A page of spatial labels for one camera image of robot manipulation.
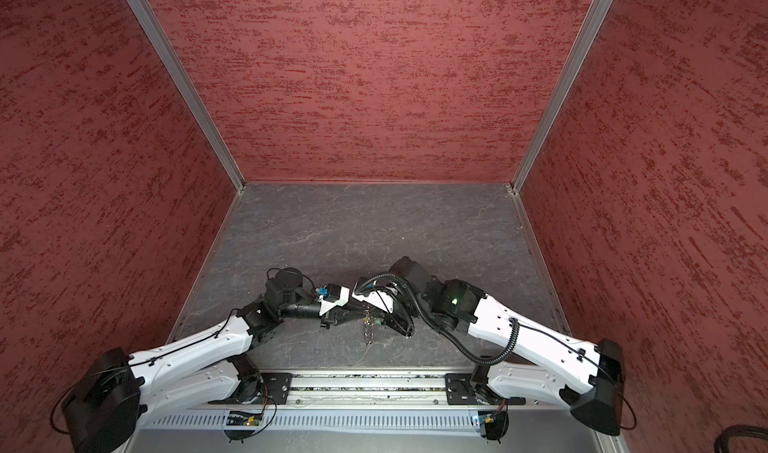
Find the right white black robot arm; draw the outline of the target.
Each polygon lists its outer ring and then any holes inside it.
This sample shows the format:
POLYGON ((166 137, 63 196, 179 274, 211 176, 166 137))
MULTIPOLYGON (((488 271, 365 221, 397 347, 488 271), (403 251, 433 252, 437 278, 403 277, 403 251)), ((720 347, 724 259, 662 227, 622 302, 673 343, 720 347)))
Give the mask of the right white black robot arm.
POLYGON ((516 355, 543 368, 554 381, 553 397, 571 416, 599 433, 625 430, 624 352, 610 340, 579 340, 547 328, 464 280, 441 281, 408 257, 384 273, 362 279, 351 293, 406 320, 418 317, 433 332, 486 372, 488 389, 498 393, 494 367, 516 355))

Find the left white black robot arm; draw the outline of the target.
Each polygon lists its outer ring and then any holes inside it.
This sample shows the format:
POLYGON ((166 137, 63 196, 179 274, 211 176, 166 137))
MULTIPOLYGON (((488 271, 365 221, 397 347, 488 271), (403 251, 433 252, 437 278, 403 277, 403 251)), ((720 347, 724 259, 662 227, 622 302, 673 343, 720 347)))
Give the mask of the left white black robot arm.
POLYGON ((63 395, 61 431, 77 452, 113 452, 164 416, 211 401, 250 401, 263 381, 248 354, 285 319, 328 328, 391 306, 372 286, 317 288, 296 268, 275 269, 264 294, 217 325, 154 349, 101 354, 63 395))

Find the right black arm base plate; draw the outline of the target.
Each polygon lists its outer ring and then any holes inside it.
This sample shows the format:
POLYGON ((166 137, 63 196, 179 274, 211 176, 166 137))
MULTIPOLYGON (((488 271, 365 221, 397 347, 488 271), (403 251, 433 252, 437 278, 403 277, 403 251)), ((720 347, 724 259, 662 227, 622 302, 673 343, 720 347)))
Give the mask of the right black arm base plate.
POLYGON ((486 384, 475 382, 471 374, 448 373, 444 381, 446 400, 451 406, 523 406, 527 403, 522 397, 502 398, 486 384))

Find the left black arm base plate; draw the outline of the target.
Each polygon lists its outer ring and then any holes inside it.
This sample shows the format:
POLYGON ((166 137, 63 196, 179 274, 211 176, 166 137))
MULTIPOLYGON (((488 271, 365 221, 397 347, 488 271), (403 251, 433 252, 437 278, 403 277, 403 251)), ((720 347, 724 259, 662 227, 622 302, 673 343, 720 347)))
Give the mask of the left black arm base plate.
POLYGON ((287 402, 294 375, 286 372, 267 372, 252 375, 240 382, 234 392, 223 400, 211 404, 265 405, 274 401, 278 406, 287 402))

